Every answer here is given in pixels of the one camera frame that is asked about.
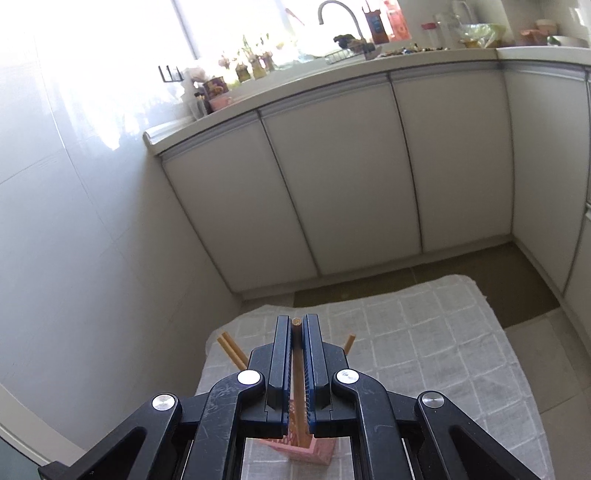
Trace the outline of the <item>wooden chopstick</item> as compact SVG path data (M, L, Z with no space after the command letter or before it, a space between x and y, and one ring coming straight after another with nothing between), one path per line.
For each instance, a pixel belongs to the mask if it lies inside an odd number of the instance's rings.
M231 344L228 343L224 337L219 336L217 338L217 343L221 345L221 348L228 355L228 358L235 364L235 367L238 368L239 371L245 370L245 363L242 362L242 359L236 353L235 349L232 348Z
M342 350L344 350L344 353L346 356L349 355L349 352L352 350L353 343L355 343L355 341L356 341L356 335L349 334L349 336L346 338L346 343L345 343L344 347L342 347Z
M249 364L249 359L246 357L245 352L242 351L242 348L238 346L238 343L235 342L235 339L233 339L228 332L223 331L221 337L224 339L228 347L231 348L235 357L239 360L238 368L240 370L245 370Z
M293 383L294 392L294 429L297 435L297 446L308 448L311 440L308 435L307 409L305 409L303 331L300 318L294 318L291 321L291 329L293 329L293 347L291 347L293 381L291 383Z

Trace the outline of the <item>pink perforated utensil holder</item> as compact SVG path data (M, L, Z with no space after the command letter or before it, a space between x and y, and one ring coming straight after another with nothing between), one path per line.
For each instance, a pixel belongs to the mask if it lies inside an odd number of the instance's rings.
M301 447L287 443L288 437L283 439L259 439L259 443L266 447L270 447L277 453L280 453L287 459L311 463L315 465L328 466L332 462L332 455L335 452L335 445L338 440L334 438L320 438L311 437L311 443L308 447Z

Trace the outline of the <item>grey checked tablecloth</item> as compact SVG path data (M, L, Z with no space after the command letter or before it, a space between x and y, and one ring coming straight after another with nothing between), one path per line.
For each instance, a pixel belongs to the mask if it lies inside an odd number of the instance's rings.
M326 342L356 337L349 366L387 390L436 390L541 479L555 476L529 382L493 309L468 276L448 275L396 293L308 307L261 306L223 325L249 353L273 340L276 318L320 318Z

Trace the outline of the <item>patterned mug on counter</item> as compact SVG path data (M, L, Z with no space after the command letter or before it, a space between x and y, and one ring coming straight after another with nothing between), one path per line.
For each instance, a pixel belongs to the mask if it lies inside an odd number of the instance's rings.
M205 96L208 100L228 93L228 84L225 83L222 77L212 77L206 80L202 87L204 88Z

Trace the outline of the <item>black dish rack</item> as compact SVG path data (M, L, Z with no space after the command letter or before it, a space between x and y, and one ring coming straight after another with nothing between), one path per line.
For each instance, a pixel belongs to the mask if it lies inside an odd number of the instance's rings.
M158 66L158 72L163 83L180 83L184 77L177 67L168 65Z

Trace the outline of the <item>curved metal faucet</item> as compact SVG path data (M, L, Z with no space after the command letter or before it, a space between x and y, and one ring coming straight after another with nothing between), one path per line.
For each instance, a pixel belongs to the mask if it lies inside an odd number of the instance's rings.
M322 1L318 6L318 24L331 38L352 34L355 38L363 39L356 7L358 4L353 1Z

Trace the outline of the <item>dark red bottle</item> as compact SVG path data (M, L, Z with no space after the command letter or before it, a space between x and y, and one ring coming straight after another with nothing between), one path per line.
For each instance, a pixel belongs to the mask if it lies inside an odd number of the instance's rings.
M373 10L372 7L370 7L369 2L366 2L366 5L367 9L363 12L363 14L365 14L367 23L369 25L373 42L376 45L388 43L390 39L381 18L381 11L379 9Z

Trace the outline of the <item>pink dish soap bottle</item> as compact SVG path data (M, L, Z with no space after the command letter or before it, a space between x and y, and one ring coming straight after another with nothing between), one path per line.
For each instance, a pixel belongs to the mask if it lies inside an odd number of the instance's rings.
M387 16L393 30L394 41L410 40L412 38L402 7L397 0L385 0Z

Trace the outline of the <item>green vegetable bag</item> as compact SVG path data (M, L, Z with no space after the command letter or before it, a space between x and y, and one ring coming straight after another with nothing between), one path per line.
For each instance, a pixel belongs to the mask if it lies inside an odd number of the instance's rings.
M506 27L496 23L462 24L460 42L466 48L499 48L503 43Z

